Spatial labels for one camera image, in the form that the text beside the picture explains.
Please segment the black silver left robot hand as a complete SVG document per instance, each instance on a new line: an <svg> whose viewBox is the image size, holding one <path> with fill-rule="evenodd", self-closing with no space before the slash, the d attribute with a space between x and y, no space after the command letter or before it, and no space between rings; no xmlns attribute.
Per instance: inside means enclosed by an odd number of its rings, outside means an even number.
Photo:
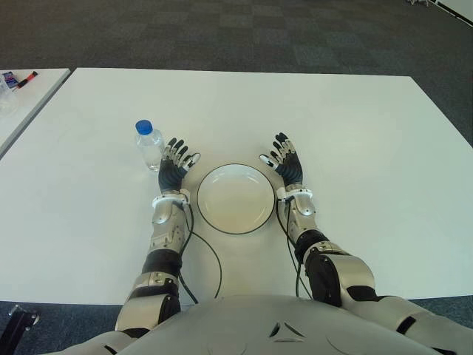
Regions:
<svg viewBox="0 0 473 355"><path fill-rule="evenodd" d="M166 145L160 161L158 172L160 191L163 194L180 191L185 176L200 158L199 152L188 153L188 147L183 139L172 138Z"/></svg>

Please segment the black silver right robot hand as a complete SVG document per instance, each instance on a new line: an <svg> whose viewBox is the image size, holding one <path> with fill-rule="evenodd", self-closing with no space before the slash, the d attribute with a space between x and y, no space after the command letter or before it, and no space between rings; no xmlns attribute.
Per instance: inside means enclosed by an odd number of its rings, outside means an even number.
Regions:
<svg viewBox="0 0 473 355"><path fill-rule="evenodd" d="M302 165L289 137L280 132L275 136L273 147L275 150L271 150L270 155L260 155L259 159L280 176L285 188L302 186Z"/></svg>

